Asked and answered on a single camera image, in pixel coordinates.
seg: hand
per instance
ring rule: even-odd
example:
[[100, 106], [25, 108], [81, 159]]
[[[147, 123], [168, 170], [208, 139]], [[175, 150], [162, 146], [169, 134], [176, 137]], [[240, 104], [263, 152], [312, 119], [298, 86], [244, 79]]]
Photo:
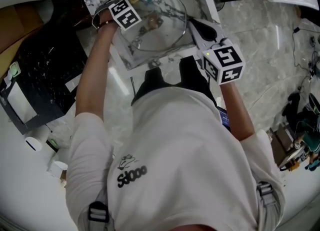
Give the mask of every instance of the hand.
[[317, 160], [317, 159], [318, 159], [318, 154], [312, 152], [311, 155], [310, 155], [309, 164], [312, 165], [314, 163], [314, 161]]
[[[108, 9], [105, 9], [102, 11], [100, 16], [100, 24], [103, 22], [111, 21], [113, 20], [112, 15]], [[109, 31], [110, 33], [115, 33], [118, 28], [118, 25], [116, 22], [112, 22], [110, 24], [106, 24], [103, 27], [101, 27], [98, 31]]]
[[301, 142], [302, 142], [303, 139], [304, 139], [305, 134], [306, 134], [306, 133], [304, 132], [301, 136], [299, 136], [298, 138], [296, 138], [295, 141], [294, 141], [294, 143], [295, 143], [295, 144], [301, 144]]
[[228, 89], [231, 89], [233, 86], [235, 86], [235, 82], [234, 81], [231, 81], [231, 82], [227, 82], [227, 83], [223, 83], [223, 84], [220, 84], [220, 88], [228, 88]]

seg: floor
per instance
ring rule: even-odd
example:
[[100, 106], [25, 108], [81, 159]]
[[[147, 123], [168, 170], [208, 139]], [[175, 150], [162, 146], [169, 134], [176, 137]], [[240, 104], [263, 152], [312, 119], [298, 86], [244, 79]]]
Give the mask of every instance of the floor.
[[[294, 67], [293, 58], [293, 28], [320, 32], [320, 27], [308, 20], [300, 20], [295, 7], [288, 4], [271, 3], [263, 0], [247, 0], [226, 3], [218, 13], [226, 35], [234, 44], [238, 44], [246, 59], [246, 68], [237, 87], [242, 94], [256, 130], [275, 126], [281, 122], [281, 112], [287, 103], [288, 95], [295, 91], [306, 76], [306, 71]], [[88, 28], [78, 33], [87, 54], [94, 43], [96, 32]], [[299, 31], [294, 35], [295, 58], [303, 67], [308, 66], [313, 52], [309, 44], [310, 36], [318, 38], [318, 34]], [[178, 62], [170, 62], [163, 66], [162, 74], [168, 83], [178, 83], [180, 72]], [[144, 74], [133, 77], [137, 90], [143, 82]], [[311, 83], [304, 80], [304, 98], [308, 92], [317, 92], [318, 81]], [[221, 91], [215, 83], [211, 83], [211, 91], [218, 98]], [[117, 68], [109, 72], [105, 94], [104, 122], [114, 145], [116, 154], [132, 131], [132, 111], [130, 107], [133, 90], [130, 79], [124, 79], [117, 74]], [[53, 121], [49, 127], [53, 130], [51, 137], [60, 147], [70, 145], [75, 106], [66, 116]], [[286, 185], [286, 199], [290, 207], [286, 210], [283, 221], [292, 218], [307, 205], [319, 192], [320, 181], [313, 173], [299, 168], [296, 172], [283, 173]]]

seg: cable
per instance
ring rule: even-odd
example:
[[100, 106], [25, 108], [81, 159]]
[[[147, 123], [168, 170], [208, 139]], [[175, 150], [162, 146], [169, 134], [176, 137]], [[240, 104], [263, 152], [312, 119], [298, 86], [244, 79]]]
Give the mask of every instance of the cable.
[[317, 51], [314, 49], [311, 55], [311, 62], [313, 65], [315, 64], [314, 62], [316, 61], [317, 54], [318, 54]]
[[294, 37], [294, 34], [296, 33], [295, 30], [293, 30], [293, 33], [292, 33], [292, 40], [293, 40], [293, 59], [294, 59], [294, 63], [293, 63], [293, 64], [294, 64], [295, 67], [299, 67], [299, 68], [301, 68], [301, 69], [306, 70], [307, 72], [309, 72], [309, 70], [306, 69], [306, 68], [304, 68], [304, 67], [302, 67], [302, 66], [300, 65], [300, 63], [296, 64], [296, 56], [295, 56], [296, 42], [295, 42], [295, 37]]
[[300, 94], [302, 94], [302, 93], [305, 92], [305, 87], [304, 87], [302, 84], [304, 83], [304, 81], [305, 81], [306, 78], [309, 78], [309, 76], [306, 75], [306, 76], [303, 78], [302, 82], [300, 83], [300, 86], [298, 87], [298, 91], [299, 91]]
[[276, 85], [278, 85], [278, 83], [282, 83], [282, 82], [284, 82], [285, 80], [288, 80], [288, 79], [291, 79], [291, 78], [294, 78], [294, 77], [303, 77], [303, 76], [305, 76], [305, 75], [293, 75], [293, 76], [290, 76], [290, 77], [287, 77], [287, 78], [285, 78], [285, 79], [283, 79], [283, 80], [280, 80], [280, 81], [276, 81], [275, 83], [274, 83], [274, 85], [272, 85], [271, 87], [269, 87], [268, 89], [266, 89], [264, 92], [263, 92], [263, 94], [252, 104], [252, 106], [248, 109], [248, 112], [255, 106], [255, 104], [267, 93], [267, 91], [268, 90], [270, 90], [271, 88], [273, 88], [274, 86], [276, 86]]
[[297, 133], [297, 129], [298, 129], [298, 124], [299, 123], [303, 123], [305, 125], [308, 125], [313, 131], [315, 131], [315, 128], [314, 127], [311, 127], [311, 125], [309, 125], [308, 123], [304, 122], [304, 121], [298, 121], [296, 123], [296, 126], [295, 126], [295, 132], [294, 132], [294, 140], [296, 140], [296, 133]]
[[45, 124], [45, 126], [47, 126], [47, 127], [48, 127], [48, 129], [50, 130], [50, 132], [51, 132], [51, 133], [53, 133], [53, 131], [49, 128], [49, 126], [48, 126], [48, 125], [46, 125], [46, 124]]
[[135, 89], [134, 78], [131, 76], [131, 77], [130, 77], [130, 80], [131, 80], [131, 84], [132, 84], [133, 95], [136, 96], [136, 89]]
[[305, 97], [304, 97], [301, 93], [300, 93], [300, 96], [302, 97], [303, 101], [306, 103], [306, 107], [307, 107], [308, 109], [311, 109], [311, 108], [308, 106], [309, 102], [306, 101]]
[[300, 27], [297, 27], [297, 29], [299, 29], [299, 30], [304, 30], [304, 31], [309, 31], [309, 32], [317, 33], [317, 34], [320, 34], [320, 32], [312, 31], [312, 30], [308, 30], [308, 29], [303, 29], [303, 28], [300, 28]]

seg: wrist strap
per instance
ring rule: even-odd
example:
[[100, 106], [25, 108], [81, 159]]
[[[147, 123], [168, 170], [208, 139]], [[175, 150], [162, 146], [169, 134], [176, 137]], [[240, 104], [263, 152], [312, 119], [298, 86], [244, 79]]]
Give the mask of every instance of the wrist strap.
[[109, 21], [105, 21], [105, 22], [102, 22], [101, 24], [98, 25], [98, 27], [96, 28], [96, 30], [100, 29], [101, 27], [103, 27], [104, 25], [107, 25], [107, 24], [111, 24], [111, 23], [114, 23], [115, 21], [112, 19], [112, 20], [109, 20]]

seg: marble surface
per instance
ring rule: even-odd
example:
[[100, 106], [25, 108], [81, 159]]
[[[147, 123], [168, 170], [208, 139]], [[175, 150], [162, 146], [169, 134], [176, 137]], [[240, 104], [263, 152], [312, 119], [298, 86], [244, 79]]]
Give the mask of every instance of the marble surface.
[[[297, 89], [306, 75], [304, 70], [294, 67], [293, 27], [299, 25], [300, 28], [319, 32], [320, 27], [308, 20], [300, 20], [293, 5], [262, 0], [226, 3], [224, 9], [219, 12], [219, 16], [227, 36], [239, 45], [247, 61], [244, 74], [237, 82], [245, 106], [256, 130], [267, 130], [282, 121], [281, 112], [287, 103], [288, 95]], [[79, 31], [77, 35], [85, 52], [89, 54], [96, 32], [88, 28]], [[317, 34], [303, 30], [294, 35], [296, 60], [304, 67], [307, 67], [313, 52], [309, 45], [309, 38], [312, 35], [318, 37]], [[189, 49], [189, 54], [195, 50], [195, 48]], [[181, 57], [183, 56], [173, 53], [172, 57], [170, 55], [167, 57], [168, 61], [160, 65], [166, 82], [172, 84], [180, 82], [179, 60]], [[111, 61], [111, 65], [118, 71], [119, 77], [129, 92], [124, 93], [116, 78], [108, 74], [104, 123], [116, 154], [132, 131], [130, 103], [134, 95], [130, 79], [119, 72], [114, 61]], [[135, 89], [138, 90], [144, 80], [142, 70], [133, 76], [133, 80]], [[313, 90], [317, 91], [319, 84], [317, 79], [311, 83], [306, 79], [303, 83], [303, 96], [306, 100], [312, 84]], [[210, 87], [216, 98], [222, 96], [220, 88], [215, 83], [212, 82]], [[74, 114], [75, 106], [72, 106], [64, 117], [49, 124], [53, 130], [51, 137], [60, 147], [70, 146]]]
[[[219, 17], [215, 14], [216, 8], [214, 4], [212, 4], [213, 2], [211, 2], [213, 0], [180, 1], [184, 5], [186, 13], [189, 17], [206, 20], [219, 20]], [[108, 0], [84, 0], [84, 2], [86, 3], [90, 13], [93, 15], [96, 8], [108, 2]], [[159, 33], [158, 37], [165, 39], [170, 37], [172, 33], [176, 34], [177, 31], [171, 29], [171, 23], [174, 24], [175, 19], [177, 19], [177, 22], [182, 22], [182, 20], [184, 19], [183, 13], [180, 12], [180, 9], [182, 8], [181, 3], [178, 0], [157, 0], [156, 4], [153, 3], [152, 5], [156, 7], [159, 16], [163, 17], [162, 27], [159, 27], [159, 29], [161, 29], [161, 32]], [[135, 29], [135, 27], [131, 28], [128, 33], [134, 33]], [[135, 41], [143, 42], [144, 48], [151, 49], [153, 44], [161, 43], [161, 38], [157, 40], [158, 42], [156, 42], [155, 40], [155, 37], [157, 37], [155, 36], [156, 30], [152, 30], [147, 26], [144, 26], [139, 31], [144, 32], [139, 32], [139, 37]], [[168, 48], [161, 52], [145, 52], [132, 47], [131, 45], [129, 45], [128, 41], [125, 40], [121, 35], [120, 30], [116, 33], [112, 42], [114, 47], [112, 47], [110, 50], [111, 56], [117, 64], [119, 72], [122, 73], [125, 77], [130, 77], [140, 72], [144, 72], [152, 67], [167, 63], [169, 59], [175, 57], [175, 54], [178, 54], [178, 56], [185, 55], [184, 51], [189, 53], [190, 49], [193, 49], [195, 46], [188, 29], [176, 44], [172, 45], [171, 48]]]

